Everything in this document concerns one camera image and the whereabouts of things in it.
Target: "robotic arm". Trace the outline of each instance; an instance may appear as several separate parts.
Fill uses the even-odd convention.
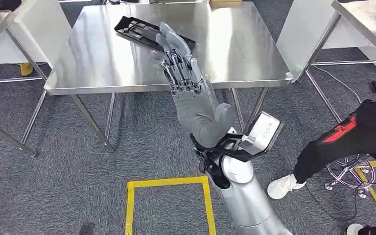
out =
[[[267,152],[282,124],[265,112],[247,134],[234,130],[229,104],[218,104],[209,80],[202,74],[186,42],[167,24],[156,35],[165,55],[155,52],[171,86],[179,123],[190,131],[199,170],[211,178],[226,203],[239,234],[291,234],[271,210],[254,175],[251,159]]]

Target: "metal frame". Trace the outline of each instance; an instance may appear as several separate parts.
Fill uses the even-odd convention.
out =
[[[86,108],[86,105],[83,103],[81,98],[77,94],[72,94],[71,97],[73,98],[75,104],[80,109],[81,113],[83,114],[84,118],[89,122],[88,124],[93,129],[93,131],[97,134],[98,138],[102,142],[102,144],[110,151],[114,152],[114,149],[112,145],[110,144],[108,138],[110,133],[110,126],[112,124],[112,117],[113,117],[113,109],[115,105],[115,93],[112,93],[111,99],[110,99],[110,107],[109,107],[109,114],[107,116],[107,124],[106,124],[106,131],[103,133],[98,126],[97,122],[93,118],[92,114],[89,112],[89,110]]]
[[[22,45],[22,43],[19,41],[19,39],[11,31],[11,29],[9,28],[8,25],[5,26],[5,31],[8,33],[9,37],[14,42],[14,44],[17,46],[17,48],[20,50],[20,52],[25,56],[25,58],[28,60],[28,62],[33,66],[35,71],[39,74],[39,77],[3,79],[3,80],[0,80],[0,83],[31,81],[31,80],[38,80],[38,79],[43,79],[43,80],[46,81],[47,76],[44,74],[44,72],[41,70],[41,68],[38,66],[38,64],[31,58],[31,56],[27,52],[26,48]],[[0,136],[1,137],[3,137],[5,140],[7,140],[8,142],[17,146],[20,150],[22,150],[23,152],[25,152],[26,154],[31,155],[31,156],[36,156],[36,152],[34,152],[32,149],[30,149],[28,146],[26,146],[26,142],[28,141],[28,138],[31,134],[32,127],[34,126],[35,120],[36,120],[38,113],[41,109],[41,106],[44,102],[46,94],[47,94],[47,92],[45,90],[43,90],[43,93],[41,94],[41,97],[38,100],[37,105],[35,106],[34,113],[31,117],[31,119],[29,120],[28,126],[26,127],[23,138],[20,142],[0,128]]]
[[[256,100],[256,103],[254,104],[254,108],[252,113],[250,114],[250,117],[245,125],[243,114],[241,113],[240,108],[240,102],[238,101],[238,94],[237,90],[235,88],[231,88],[231,92],[233,94],[233,100],[235,109],[237,110],[237,116],[240,122],[240,127],[243,132],[247,132],[250,129],[251,122],[257,117],[261,110],[261,106],[263,105],[264,98],[266,98],[267,93],[269,93],[269,87],[263,87],[263,89],[260,92],[260,95],[258,96],[258,99]]]
[[[324,47],[325,43],[327,42],[328,38],[330,37],[331,33],[334,31],[339,19],[341,18],[341,15],[336,11],[334,13],[334,16],[331,20],[331,22],[329,23],[329,26],[325,29],[324,33],[323,33],[323,36],[321,38],[321,40],[319,41],[317,47],[315,48],[312,56],[310,57],[310,59],[308,60],[308,63],[305,65],[304,69],[302,70],[301,74],[299,75],[298,78],[294,79],[294,80],[300,80],[300,78],[302,77],[303,73],[305,73],[310,82],[312,83],[312,85],[315,87],[315,90],[318,92],[318,94],[321,96],[323,102],[326,104],[326,106],[328,107],[329,111],[332,113],[332,115],[334,116],[335,120],[338,122],[338,123],[341,123],[342,122],[342,119],[339,117],[338,113],[336,112],[336,110],[334,109],[334,107],[332,106],[332,104],[330,103],[330,101],[328,100],[328,98],[325,96],[324,92],[322,91],[322,89],[319,87],[318,83],[315,81],[315,79],[313,78],[312,74],[308,71],[308,69],[310,68],[310,66],[328,66],[328,65],[356,65],[356,64],[376,64],[376,60],[365,60],[365,61],[341,61],[341,62],[335,62],[335,61],[331,61],[331,62],[314,62],[318,53],[322,50],[322,48]],[[348,187],[351,187],[351,188],[358,188],[360,189],[358,191],[358,195],[362,198],[365,198],[366,195],[364,194],[365,191],[368,191],[368,187],[371,186],[372,184],[370,183],[364,183],[363,186],[361,187],[358,187],[358,185],[352,185],[350,183],[347,183],[345,181],[342,180],[342,177],[347,173],[351,173],[351,175],[353,177],[356,178],[356,180],[361,184],[363,181],[360,179],[360,177],[357,175],[357,173],[354,171],[355,168],[362,168],[364,169],[365,172],[367,172],[368,170],[371,171],[371,180],[369,182],[373,183],[374,180],[375,180],[375,171],[374,169],[371,167],[371,164],[367,161],[367,160],[362,160],[360,159],[360,156],[356,156],[354,159],[352,160],[349,160],[348,157],[345,157],[344,158],[344,162],[341,162],[339,160],[335,160],[333,161],[333,163],[335,164],[338,164],[340,166],[343,167],[343,170],[338,174],[336,175],[330,165],[327,165],[327,169],[328,169],[328,172],[333,176],[333,178],[335,179],[332,183],[326,183],[325,184],[325,188],[327,190],[332,190],[333,189],[333,186],[336,185],[338,182],[348,186]]]

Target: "person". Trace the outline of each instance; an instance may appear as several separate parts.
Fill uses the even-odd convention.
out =
[[[376,235],[376,226],[362,226],[361,224],[351,224],[347,228],[347,235]]]
[[[267,194],[281,199],[288,192],[302,188],[307,179],[333,160],[372,153],[376,153],[376,101],[365,100],[343,122],[308,143],[293,172],[271,182]]]

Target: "black cable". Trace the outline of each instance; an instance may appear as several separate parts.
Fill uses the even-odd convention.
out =
[[[356,195],[357,195],[357,192],[358,192],[358,189],[359,187],[361,187],[361,185],[363,183],[368,183],[368,184],[372,184],[372,185],[376,185],[376,183],[371,183],[371,182],[368,182],[368,181],[362,181],[358,187],[355,189],[355,193],[354,193],[354,207],[355,207],[355,213],[354,215],[349,218],[349,219],[343,219],[343,218],[336,218],[336,217],[333,217],[323,206],[322,204],[318,201],[318,199],[316,199],[315,196],[313,196],[312,192],[310,192],[309,188],[307,187],[307,185],[305,185],[307,191],[309,192],[309,194],[312,196],[313,199],[315,199],[315,201],[321,206],[322,210],[329,216],[331,217],[332,219],[335,219],[335,220],[341,220],[341,221],[349,221],[349,220],[352,220],[356,217],[356,214],[357,214],[357,207],[356,207]]]

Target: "caster wheel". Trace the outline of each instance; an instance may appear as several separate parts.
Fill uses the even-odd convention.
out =
[[[358,196],[360,198],[366,198],[367,197],[367,195],[365,194],[364,190],[358,190]]]
[[[365,174],[370,173],[370,168],[369,167],[363,167],[361,168],[361,171],[364,172]]]
[[[332,191],[333,186],[331,186],[330,183],[326,183],[326,184],[325,184],[325,188],[326,188],[328,191]]]

